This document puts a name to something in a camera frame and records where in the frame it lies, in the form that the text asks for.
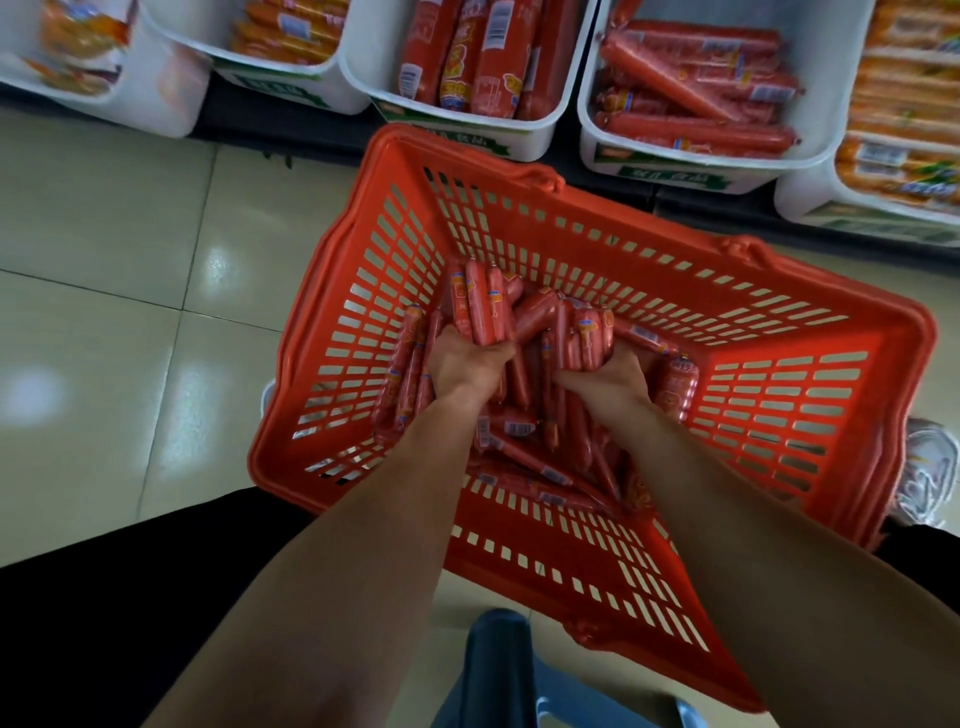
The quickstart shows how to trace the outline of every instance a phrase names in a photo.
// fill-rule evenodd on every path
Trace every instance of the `forearm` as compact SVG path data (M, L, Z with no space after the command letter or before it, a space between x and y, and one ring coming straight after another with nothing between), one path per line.
M953 613L775 502L652 405L631 409L624 435L642 481L711 620L784 728L960 724Z
M429 613L476 415L437 400L262 571L148 725L382 725Z

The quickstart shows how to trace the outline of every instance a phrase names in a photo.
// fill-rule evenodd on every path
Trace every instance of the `basket handle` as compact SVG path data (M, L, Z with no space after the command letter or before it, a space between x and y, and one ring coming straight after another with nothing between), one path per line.
M734 257L740 262L757 268L777 270L777 254L770 250L770 246L753 235L717 236L713 244L724 255Z

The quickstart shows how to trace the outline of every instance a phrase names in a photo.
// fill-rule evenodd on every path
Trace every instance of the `red shopping basket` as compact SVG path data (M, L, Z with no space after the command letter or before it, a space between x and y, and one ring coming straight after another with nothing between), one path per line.
M373 139L303 279L250 452L258 485L322 512L383 460L371 411L403 309L437 304L453 254L682 341L703 372L690 431L810 518L875 536L936 338L924 308L400 125ZM763 710L656 519L549 508L465 476L455 523L449 570L580 644Z

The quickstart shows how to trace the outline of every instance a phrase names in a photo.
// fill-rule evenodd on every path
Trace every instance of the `beige floor tile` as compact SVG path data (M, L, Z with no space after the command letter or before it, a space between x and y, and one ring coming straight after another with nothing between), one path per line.
M310 256L344 208L356 170L222 147L186 309L280 331Z
M180 308L213 149L0 110L0 269Z
M183 313L141 520L252 486L247 450L279 339L275 331Z
M136 520L179 317L0 273L0 566Z
M557 621L534 612L530 617L534 651L544 662L573 675L617 702L658 722L671 725L664 695L677 696L694 706L710 728L773 728L770 714L740 713L723 703L663 677L611 652L589 650L576 644Z
M803 262L885 288L925 305L940 327L937 348L924 374L920 392L913 405L913 414L946 425L960 436L960 386L957 386L957 363L960 362L960 283L956 278L899 268L883 263L850 260L778 248ZM947 530L960 535L960 496L956 496L939 512Z

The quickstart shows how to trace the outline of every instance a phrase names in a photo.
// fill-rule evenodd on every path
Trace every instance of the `green label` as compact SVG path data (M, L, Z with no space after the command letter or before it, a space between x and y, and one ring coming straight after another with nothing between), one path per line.
M670 184L678 182L691 186L703 187L714 192L722 192L732 183L721 175L711 175L707 172L692 172L679 169L643 169L641 167L620 167L617 177L627 177L631 180L646 182L662 182Z

